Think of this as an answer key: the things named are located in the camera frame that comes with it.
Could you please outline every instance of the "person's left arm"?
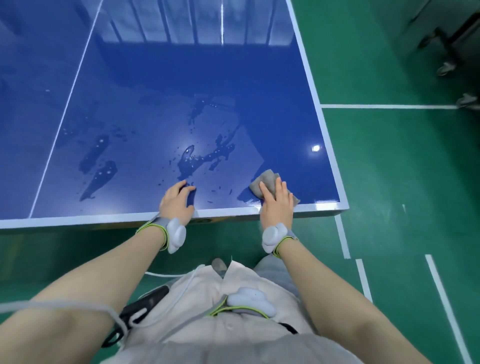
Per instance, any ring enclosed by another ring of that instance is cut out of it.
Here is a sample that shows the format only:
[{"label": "person's left arm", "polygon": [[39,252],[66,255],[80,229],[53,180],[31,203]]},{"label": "person's left arm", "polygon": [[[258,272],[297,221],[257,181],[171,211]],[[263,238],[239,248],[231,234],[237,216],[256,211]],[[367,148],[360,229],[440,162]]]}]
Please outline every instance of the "person's left arm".
[{"label": "person's left arm", "polygon": [[[160,203],[160,215],[187,225],[194,211],[185,207],[193,186],[171,187]],[[68,272],[47,286],[35,301],[69,300],[112,307],[120,313],[158,251],[164,234],[149,226],[103,255]],[[74,309],[27,309],[0,325],[0,362],[89,363],[109,333],[106,313]]]}]

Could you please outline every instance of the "table tennis table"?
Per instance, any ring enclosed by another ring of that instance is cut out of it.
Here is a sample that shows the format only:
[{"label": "table tennis table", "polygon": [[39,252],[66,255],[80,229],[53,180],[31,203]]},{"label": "table tennis table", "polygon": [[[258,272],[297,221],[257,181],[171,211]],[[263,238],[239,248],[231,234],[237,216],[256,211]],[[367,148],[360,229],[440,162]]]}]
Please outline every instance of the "table tennis table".
[{"label": "table tennis table", "polygon": [[290,0],[2,7],[1,229],[140,224],[183,179],[196,221],[258,218],[267,169],[348,208]]}]

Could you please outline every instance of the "green floor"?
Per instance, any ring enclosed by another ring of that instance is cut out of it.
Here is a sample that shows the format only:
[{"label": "green floor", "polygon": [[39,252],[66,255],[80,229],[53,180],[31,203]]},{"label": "green floor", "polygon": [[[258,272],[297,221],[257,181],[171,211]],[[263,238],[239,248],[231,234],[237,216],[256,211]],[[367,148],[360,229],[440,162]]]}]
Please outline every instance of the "green floor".
[{"label": "green floor", "polygon": [[[454,29],[474,3],[294,0],[324,104],[453,104],[468,83],[439,79],[441,48],[416,51],[438,24]],[[466,110],[324,109],[350,210],[341,215],[352,259],[334,218],[299,219],[294,231],[315,255],[362,290],[434,363],[462,363],[433,282],[431,254],[473,362],[480,362],[480,124]],[[0,302],[28,299],[55,278],[128,238],[133,230],[42,231],[0,236]],[[257,222],[188,227],[188,248],[159,255],[151,271],[186,272],[220,256],[254,266],[264,255]],[[159,284],[145,277],[144,292]],[[111,354],[100,353],[95,362]]]}]

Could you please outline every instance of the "person's left hand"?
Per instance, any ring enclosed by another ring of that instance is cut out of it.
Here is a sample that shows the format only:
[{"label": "person's left hand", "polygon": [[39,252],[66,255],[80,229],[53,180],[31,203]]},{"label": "person's left hand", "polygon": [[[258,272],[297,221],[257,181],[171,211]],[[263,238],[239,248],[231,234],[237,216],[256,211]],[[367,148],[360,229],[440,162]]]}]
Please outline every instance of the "person's left hand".
[{"label": "person's left hand", "polygon": [[195,211],[193,205],[188,207],[186,207],[186,205],[188,194],[196,187],[188,186],[180,191],[180,188],[182,188],[185,183],[187,183],[187,181],[183,180],[170,187],[160,202],[160,216],[169,218],[170,220],[177,218],[183,226],[189,223]]}]

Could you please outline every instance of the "person's right arm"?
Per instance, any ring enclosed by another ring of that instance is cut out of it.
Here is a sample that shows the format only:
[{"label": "person's right arm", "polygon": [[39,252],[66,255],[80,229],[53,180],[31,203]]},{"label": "person's right arm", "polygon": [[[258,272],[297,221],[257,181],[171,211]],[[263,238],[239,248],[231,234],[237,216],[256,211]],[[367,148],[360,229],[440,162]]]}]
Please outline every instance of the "person's right arm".
[{"label": "person's right arm", "polygon": [[[283,223],[291,229],[293,199],[276,181],[276,197],[260,182],[266,229]],[[364,363],[430,363],[369,300],[315,258],[303,244],[285,239],[278,253],[297,286],[318,332],[351,351]]]}]

